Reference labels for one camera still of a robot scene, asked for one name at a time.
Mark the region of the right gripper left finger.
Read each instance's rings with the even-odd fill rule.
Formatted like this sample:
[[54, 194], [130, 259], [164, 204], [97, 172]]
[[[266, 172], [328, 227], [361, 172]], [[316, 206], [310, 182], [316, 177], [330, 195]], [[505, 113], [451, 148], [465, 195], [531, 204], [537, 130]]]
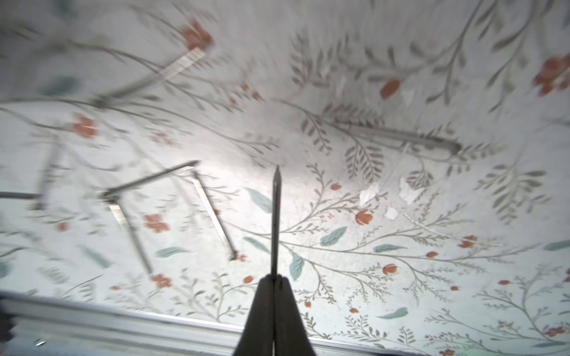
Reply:
[[240, 341], [234, 356], [271, 356], [275, 322], [274, 280], [270, 274], [262, 278], [255, 292]]

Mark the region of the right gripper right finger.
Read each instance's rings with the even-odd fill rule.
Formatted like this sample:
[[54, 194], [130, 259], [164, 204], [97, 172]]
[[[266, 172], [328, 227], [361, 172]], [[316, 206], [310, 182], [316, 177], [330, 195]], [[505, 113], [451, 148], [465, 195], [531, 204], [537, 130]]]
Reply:
[[289, 280], [281, 275], [274, 282], [275, 355], [315, 356], [307, 337]]

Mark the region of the steel nail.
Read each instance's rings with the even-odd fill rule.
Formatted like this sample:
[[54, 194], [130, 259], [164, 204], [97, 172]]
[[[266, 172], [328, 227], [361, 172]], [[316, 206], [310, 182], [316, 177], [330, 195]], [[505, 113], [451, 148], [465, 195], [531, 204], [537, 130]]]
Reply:
[[230, 241], [230, 239], [228, 238], [228, 235], [226, 233], [226, 230], [224, 229], [221, 221], [218, 218], [218, 215], [216, 215], [216, 211], [215, 208], [212, 204], [212, 201], [209, 198], [209, 195], [206, 192], [206, 189], [200, 179], [200, 175], [197, 172], [197, 170], [194, 170], [192, 172], [193, 178], [193, 184], [194, 187], [197, 191], [198, 196], [200, 197], [201, 202], [203, 203], [203, 207], [205, 209], [205, 212], [208, 214], [210, 220], [212, 221], [212, 225], [218, 235], [218, 237], [221, 240], [221, 243], [224, 246], [224, 249], [226, 250], [229, 260], [233, 261], [237, 259], [237, 251], [235, 250], [232, 242]]
[[172, 175], [172, 174], [180, 173], [180, 172], [182, 172], [182, 170], [193, 169], [199, 163], [200, 163], [200, 161], [198, 161], [198, 160], [192, 160], [192, 161], [171, 167], [169, 169], [165, 169], [165, 170], [159, 171], [157, 173], [150, 174], [148, 176], [136, 179], [134, 181], [124, 183], [123, 185], [119, 185], [119, 186], [116, 186], [114, 188], [110, 188], [110, 189], [102, 192], [102, 194], [100, 195], [100, 198], [102, 200], [111, 200], [112, 198], [122, 194], [123, 192], [135, 189], [138, 186], [149, 184], [151, 182], [154, 182], [154, 181], [159, 180], [159, 179], [163, 179], [163, 178], [165, 178], [169, 175]]
[[135, 251], [141, 260], [146, 273], [148, 275], [152, 274], [154, 270], [152, 268], [150, 259], [148, 259], [148, 256], [145, 253], [145, 249], [137, 235], [137, 232], [135, 231], [135, 228], [133, 227], [132, 222], [123, 210], [123, 205], [120, 201], [120, 198], [108, 200], [107, 205], [121, 229], [130, 237], [131, 242], [135, 247]]

